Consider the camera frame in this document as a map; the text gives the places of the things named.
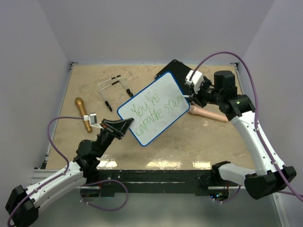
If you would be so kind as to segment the blue framed whiteboard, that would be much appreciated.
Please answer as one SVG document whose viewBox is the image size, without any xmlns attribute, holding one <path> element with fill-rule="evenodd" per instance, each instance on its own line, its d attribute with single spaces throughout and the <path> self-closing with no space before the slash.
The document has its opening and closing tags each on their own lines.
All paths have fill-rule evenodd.
<svg viewBox="0 0 303 227">
<path fill-rule="evenodd" d="M 130 131 L 148 146 L 190 108 L 175 77 L 165 72 L 117 109 L 121 119 L 133 118 Z"/>
</svg>

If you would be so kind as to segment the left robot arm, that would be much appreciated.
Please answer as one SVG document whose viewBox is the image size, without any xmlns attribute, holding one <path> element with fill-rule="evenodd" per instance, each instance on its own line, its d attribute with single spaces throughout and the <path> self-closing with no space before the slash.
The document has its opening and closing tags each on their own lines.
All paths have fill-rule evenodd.
<svg viewBox="0 0 303 227">
<path fill-rule="evenodd" d="M 133 118 L 115 121 L 103 119 L 100 124 L 95 125 L 100 128 L 97 139 L 82 140 L 76 157 L 68 161 L 64 168 L 27 188 L 22 185 L 15 187 L 5 206 L 9 214 L 7 225 L 28 227 L 37 220 L 44 208 L 71 190 L 100 184 L 97 169 L 99 158 L 114 139 L 120 140 L 126 135 L 133 121 Z"/>
</svg>

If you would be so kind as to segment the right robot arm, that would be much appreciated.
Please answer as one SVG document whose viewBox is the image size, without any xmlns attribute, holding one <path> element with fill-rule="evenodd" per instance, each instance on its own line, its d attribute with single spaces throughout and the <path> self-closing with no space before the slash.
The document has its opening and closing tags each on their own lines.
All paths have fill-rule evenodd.
<svg viewBox="0 0 303 227">
<path fill-rule="evenodd" d="M 223 161 L 212 166 L 210 180 L 217 186 L 231 181 L 244 186 L 258 200 L 283 190 L 296 176 L 292 166 L 286 166 L 266 138 L 258 120 L 257 110 L 247 95 L 238 94 L 235 75 L 229 70 L 214 73 L 214 82 L 200 72 L 190 71 L 185 78 L 190 88 L 188 100 L 200 107 L 217 105 L 242 137 L 254 169 Z"/>
</svg>

